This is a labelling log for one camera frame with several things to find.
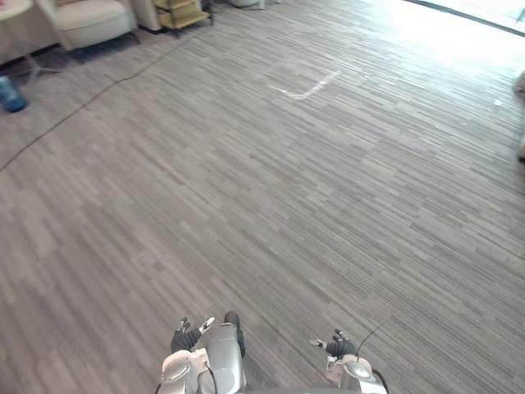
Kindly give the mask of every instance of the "black cable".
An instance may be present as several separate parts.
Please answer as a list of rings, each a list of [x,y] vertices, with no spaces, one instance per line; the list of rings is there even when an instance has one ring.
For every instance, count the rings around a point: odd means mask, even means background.
[[[16,152],[9,160],[7,160],[7,162],[2,165],[0,167],[0,172],[2,172],[3,170],[5,170],[7,167],[9,167],[11,165],[11,163],[13,163],[21,154],[23,154],[27,149],[31,148],[34,144],[36,144],[37,142],[39,142],[43,137],[45,137],[46,135],[48,135],[50,132],[54,131],[57,127],[59,127],[62,123],[64,123],[65,121],[67,121],[69,118],[71,118],[73,115],[77,114],[78,112],[82,111],[84,108],[86,108],[88,105],[90,105],[94,100],[98,99],[102,94],[106,93],[110,88],[112,88],[113,86],[116,86],[116,85],[119,85],[121,82],[125,82],[127,80],[132,80],[134,78],[136,78],[137,76],[140,76],[143,72],[145,72],[146,70],[148,70],[150,67],[154,66],[155,64],[157,64],[158,62],[160,62],[164,57],[168,56],[168,55],[171,55],[172,53],[175,52],[176,49],[186,45],[187,43],[189,43],[190,41],[193,41],[194,39],[197,39],[198,37],[200,37],[201,35],[204,35],[208,32],[208,30],[205,30],[203,31],[202,33],[200,34],[197,34],[195,35],[194,37],[190,38],[190,39],[187,39],[185,42],[183,42],[182,44],[179,44],[179,45],[176,45],[173,49],[170,49],[169,51],[167,51],[166,53],[162,54],[161,56],[157,57],[154,61],[152,61],[151,63],[149,63],[147,66],[143,67],[142,69],[138,70],[136,73],[134,73],[132,76],[127,76],[126,78],[122,78],[120,80],[114,80],[110,85],[106,86],[104,89],[102,89],[100,92],[98,92],[97,94],[95,94],[90,100],[88,100],[86,103],[82,104],[80,107],[78,107],[75,111],[73,111],[72,113],[70,113],[69,115],[67,115],[66,117],[64,117],[63,119],[61,119],[60,121],[58,121],[57,123],[55,123],[53,126],[51,126],[51,128],[47,129],[44,133],[42,133],[41,135],[35,137],[34,139],[32,139],[26,146],[24,146],[22,149],[20,149],[18,152]]]
[[[215,387],[215,394],[217,394],[217,380],[215,380],[215,374],[213,373],[212,368],[209,366],[209,364],[206,364],[206,366],[208,367],[208,371],[210,371],[210,375],[212,375],[213,386]]]
[[[379,372],[377,369],[372,369],[372,374],[377,375],[379,380],[381,380],[381,384],[385,388],[386,394],[390,394],[390,391],[388,390],[388,384],[386,384],[385,378],[383,378],[383,374]]]
[[[383,326],[385,325],[385,323],[386,323],[387,320],[385,320],[385,321],[384,321],[383,323],[381,323],[379,326],[377,326],[376,328],[374,328],[373,330],[371,330],[370,333],[369,333],[368,335],[366,335],[365,338],[361,341],[361,343],[360,343],[359,346],[358,346],[358,349],[355,351],[355,356],[358,358],[358,362],[359,362],[359,351],[361,350],[361,346],[364,345],[364,342],[366,342],[367,339],[368,339],[369,337],[371,337],[371,336],[374,334],[374,332],[376,332],[379,328],[383,327]]]

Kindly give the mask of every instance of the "white tape mark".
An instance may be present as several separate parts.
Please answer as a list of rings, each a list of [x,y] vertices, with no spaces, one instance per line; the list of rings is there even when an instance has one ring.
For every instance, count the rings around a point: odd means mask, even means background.
[[[303,94],[291,93],[291,92],[289,92],[288,90],[284,90],[284,89],[281,89],[281,88],[277,88],[276,86],[271,86],[271,85],[269,85],[268,87],[280,91],[280,92],[283,93],[285,96],[288,96],[288,97],[290,97],[290,98],[292,98],[292,99],[295,99],[295,100],[299,100],[299,101],[300,101],[300,100],[304,100],[304,99],[306,99],[307,97],[310,97],[312,94],[314,94],[314,93],[316,93],[318,90],[322,89],[322,87],[323,87],[324,85],[326,85],[328,82],[330,82],[331,80],[333,80],[334,78],[336,78],[340,73],[341,73],[341,71],[333,71],[330,75],[325,76],[322,80],[320,80],[320,81],[317,83],[317,85],[315,85],[314,87],[312,87],[308,92],[303,93]]]

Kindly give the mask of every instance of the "wooden shelf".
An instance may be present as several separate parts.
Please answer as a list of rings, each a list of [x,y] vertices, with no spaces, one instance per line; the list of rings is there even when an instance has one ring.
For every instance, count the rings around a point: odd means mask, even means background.
[[[171,0],[171,9],[176,10],[177,8],[186,7],[191,4],[195,4],[195,0]],[[155,5],[162,10],[170,11],[169,0],[155,0]]]
[[[207,12],[201,11],[196,14],[191,14],[188,16],[182,16],[182,17],[175,17],[175,24],[173,24],[173,21],[171,19],[171,14],[164,13],[159,16],[159,19],[161,21],[161,25],[164,27],[167,27],[168,29],[182,29],[183,27],[186,27],[188,25],[191,25],[193,23],[204,21],[205,19],[208,19],[210,17],[210,14]]]

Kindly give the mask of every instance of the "cushion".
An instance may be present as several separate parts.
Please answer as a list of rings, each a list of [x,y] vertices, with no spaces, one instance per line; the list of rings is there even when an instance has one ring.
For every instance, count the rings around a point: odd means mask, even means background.
[[[57,26],[59,30],[79,29],[126,13],[126,7],[117,0],[69,2],[57,8]]]

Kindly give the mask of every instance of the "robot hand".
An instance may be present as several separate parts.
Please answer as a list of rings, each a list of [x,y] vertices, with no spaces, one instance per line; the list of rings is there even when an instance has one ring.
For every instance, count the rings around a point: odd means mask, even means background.
[[[355,345],[349,341],[346,334],[341,330],[336,330],[336,334],[332,336],[334,340],[331,343],[314,339],[310,341],[313,346],[321,347],[332,357],[342,359],[346,355],[355,355]]]
[[[188,318],[183,318],[171,339],[171,353],[179,350],[191,350],[199,338],[212,326],[214,320],[215,318],[209,318],[202,326],[188,332],[190,322]]]

